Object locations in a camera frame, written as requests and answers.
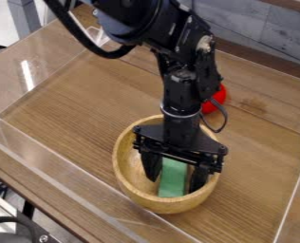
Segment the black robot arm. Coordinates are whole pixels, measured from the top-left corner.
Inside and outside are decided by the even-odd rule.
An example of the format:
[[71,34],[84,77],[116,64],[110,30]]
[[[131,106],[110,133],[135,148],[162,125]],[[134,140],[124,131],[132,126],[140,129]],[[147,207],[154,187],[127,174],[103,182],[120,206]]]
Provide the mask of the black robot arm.
[[162,121],[132,128],[134,148],[150,180],[170,158],[194,166],[188,189],[204,186],[208,175],[222,170],[227,147],[208,137],[202,103],[212,98],[218,73],[210,25],[176,0],[90,0],[99,24],[122,45],[147,45],[162,76]]

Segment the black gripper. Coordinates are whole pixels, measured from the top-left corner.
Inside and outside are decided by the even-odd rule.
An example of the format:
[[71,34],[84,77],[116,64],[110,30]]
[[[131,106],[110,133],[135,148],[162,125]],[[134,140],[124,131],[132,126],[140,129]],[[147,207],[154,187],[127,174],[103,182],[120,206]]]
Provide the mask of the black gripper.
[[188,192],[207,183],[208,174],[219,173],[227,147],[200,129],[200,109],[168,110],[162,108],[162,121],[139,124],[132,128],[134,148],[140,154],[146,177],[155,181],[162,170],[162,159],[175,159],[194,165]]

